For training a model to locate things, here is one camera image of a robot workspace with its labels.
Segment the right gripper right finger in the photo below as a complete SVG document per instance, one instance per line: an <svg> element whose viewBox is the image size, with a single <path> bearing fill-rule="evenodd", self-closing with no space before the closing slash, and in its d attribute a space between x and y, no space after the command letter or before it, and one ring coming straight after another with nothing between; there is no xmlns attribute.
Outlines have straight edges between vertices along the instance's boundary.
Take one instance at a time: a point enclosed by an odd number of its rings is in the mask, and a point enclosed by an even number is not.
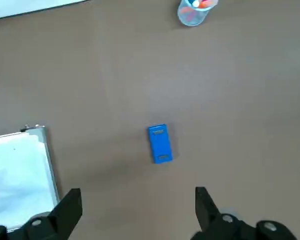
<svg viewBox="0 0 300 240"><path fill-rule="evenodd" d="M195 188L195 214L201 230L193 240L295 240L282 223L261 220L250 226L230 213L221 213L203 186Z"/></svg>

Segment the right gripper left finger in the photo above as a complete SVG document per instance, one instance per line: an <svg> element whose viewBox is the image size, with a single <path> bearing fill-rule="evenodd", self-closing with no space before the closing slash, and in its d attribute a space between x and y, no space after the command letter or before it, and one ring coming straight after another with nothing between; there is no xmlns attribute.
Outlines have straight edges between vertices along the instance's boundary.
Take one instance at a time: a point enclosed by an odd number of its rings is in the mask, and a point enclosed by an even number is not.
<svg viewBox="0 0 300 240"><path fill-rule="evenodd" d="M0 225L0 240L67 240L82 217L80 188L72 188L46 216L36 216L14 231Z"/></svg>

